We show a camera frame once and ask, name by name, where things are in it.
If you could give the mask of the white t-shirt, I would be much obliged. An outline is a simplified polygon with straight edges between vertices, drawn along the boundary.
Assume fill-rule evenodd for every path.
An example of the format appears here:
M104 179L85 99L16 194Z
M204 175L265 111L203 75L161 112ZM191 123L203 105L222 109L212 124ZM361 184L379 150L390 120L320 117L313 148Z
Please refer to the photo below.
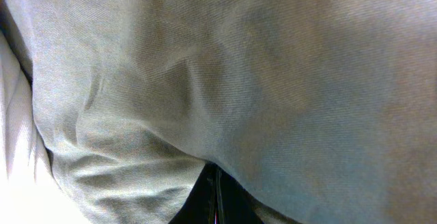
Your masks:
M52 176L33 120L29 82L1 38L1 223L87 222Z

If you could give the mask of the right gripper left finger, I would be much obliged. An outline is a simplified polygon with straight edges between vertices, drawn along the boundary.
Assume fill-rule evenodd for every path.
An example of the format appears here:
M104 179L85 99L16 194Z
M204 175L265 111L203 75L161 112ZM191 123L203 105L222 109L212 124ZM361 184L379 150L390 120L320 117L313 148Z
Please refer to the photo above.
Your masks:
M216 165L206 164L184 205L169 224L216 223Z

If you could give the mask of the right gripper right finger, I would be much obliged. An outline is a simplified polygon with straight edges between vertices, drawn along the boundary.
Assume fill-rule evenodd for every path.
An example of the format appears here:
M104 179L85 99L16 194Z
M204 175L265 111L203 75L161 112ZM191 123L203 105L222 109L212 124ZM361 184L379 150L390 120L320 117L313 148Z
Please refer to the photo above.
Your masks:
M218 223L263 224L253 211L246 191L221 168L218 168Z

